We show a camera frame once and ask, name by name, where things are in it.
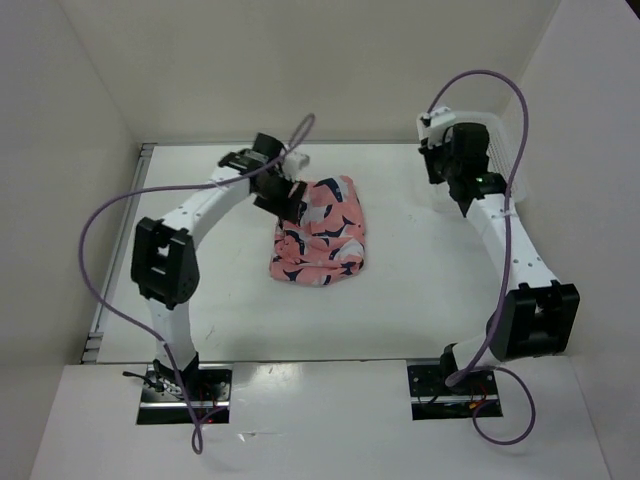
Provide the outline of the pink shark print shorts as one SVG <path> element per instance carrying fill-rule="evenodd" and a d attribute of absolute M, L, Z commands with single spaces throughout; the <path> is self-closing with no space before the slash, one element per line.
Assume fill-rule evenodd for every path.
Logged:
<path fill-rule="evenodd" d="M 279 220 L 269 273 L 277 281 L 325 287 L 358 275 L 365 266 L 366 223 L 351 177 L 307 185 L 301 216 Z"/>

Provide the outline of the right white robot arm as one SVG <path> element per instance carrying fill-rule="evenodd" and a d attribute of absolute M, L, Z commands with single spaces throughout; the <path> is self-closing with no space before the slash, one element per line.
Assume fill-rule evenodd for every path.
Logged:
<path fill-rule="evenodd" d="M 564 352 L 580 295 L 574 284 L 561 282 L 542 260 L 518 216 L 510 183 L 490 171 L 487 128 L 423 118 L 418 132 L 430 183 L 448 186 L 501 278 L 497 306 L 484 333 L 450 344 L 441 355 L 440 385 L 460 393 L 473 382 L 476 371 Z"/>

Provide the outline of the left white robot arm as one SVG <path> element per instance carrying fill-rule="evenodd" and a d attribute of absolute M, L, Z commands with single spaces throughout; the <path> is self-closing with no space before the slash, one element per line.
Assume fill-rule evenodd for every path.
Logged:
<path fill-rule="evenodd" d="M 159 336 L 156 377 L 175 398 L 192 399 L 205 387 L 189 318 L 189 301 L 200 281 L 200 243 L 247 198 L 281 220 L 297 222 L 306 189 L 298 176 L 309 163 L 308 155 L 260 133 L 251 147 L 226 154 L 204 185 L 174 210 L 137 223 L 131 279 Z"/>

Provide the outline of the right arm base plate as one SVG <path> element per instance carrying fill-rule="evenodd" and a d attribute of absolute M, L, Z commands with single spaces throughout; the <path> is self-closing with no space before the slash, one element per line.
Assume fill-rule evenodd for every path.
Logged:
<path fill-rule="evenodd" d="M 406 371 L 413 421 L 503 416 L 491 373 L 472 373 L 450 389 L 437 359 L 410 360 Z"/>

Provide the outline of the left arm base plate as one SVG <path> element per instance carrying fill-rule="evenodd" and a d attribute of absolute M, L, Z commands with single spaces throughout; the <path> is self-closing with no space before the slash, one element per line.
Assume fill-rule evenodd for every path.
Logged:
<path fill-rule="evenodd" d="M 199 384 L 192 387 L 189 398 L 197 419 L 204 425 L 229 423 L 232 375 L 230 364 L 200 365 Z M 178 386 L 160 379 L 151 364 L 146 366 L 144 377 L 136 424 L 190 424 L 188 409 Z"/>

